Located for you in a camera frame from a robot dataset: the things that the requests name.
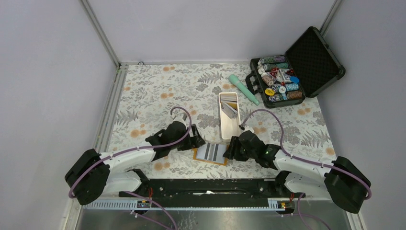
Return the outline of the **orange leather card holder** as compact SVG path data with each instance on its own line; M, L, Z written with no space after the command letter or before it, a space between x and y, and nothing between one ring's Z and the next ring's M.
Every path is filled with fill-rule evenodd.
M206 143L199 148L194 148L193 159L197 161L203 161L206 163L212 163L216 165L227 164L227 158L223 155L227 150L228 145L218 143Z

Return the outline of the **silver card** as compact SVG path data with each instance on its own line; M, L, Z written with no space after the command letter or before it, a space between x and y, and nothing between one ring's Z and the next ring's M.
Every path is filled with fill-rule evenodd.
M224 163L225 159L223 154L226 151L226 145L223 144L214 144L214 151L212 160L217 163Z
M205 149L205 154L204 154L204 159L205 160L209 160L212 154L212 150L213 150L213 144L212 143L208 143Z

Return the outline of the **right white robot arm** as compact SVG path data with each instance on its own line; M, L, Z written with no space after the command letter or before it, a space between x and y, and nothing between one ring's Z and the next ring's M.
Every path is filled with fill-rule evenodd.
M223 154L229 160L254 159L263 168L278 170L266 192L272 196L313 196L333 201L339 208L357 214L371 182L347 158L322 162L288 156L281 146L265 144L251 131L233 136Z

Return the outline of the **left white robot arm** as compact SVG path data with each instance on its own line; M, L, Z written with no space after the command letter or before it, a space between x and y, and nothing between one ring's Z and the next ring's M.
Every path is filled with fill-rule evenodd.
M172 122L166 129L147 137L140 145L116 153L86 150L66 173L68 196L87 205L102 195L129 191L137 197L148 192L148 183L135 167L168 156L171 150L192 150L206 144L195 124Z

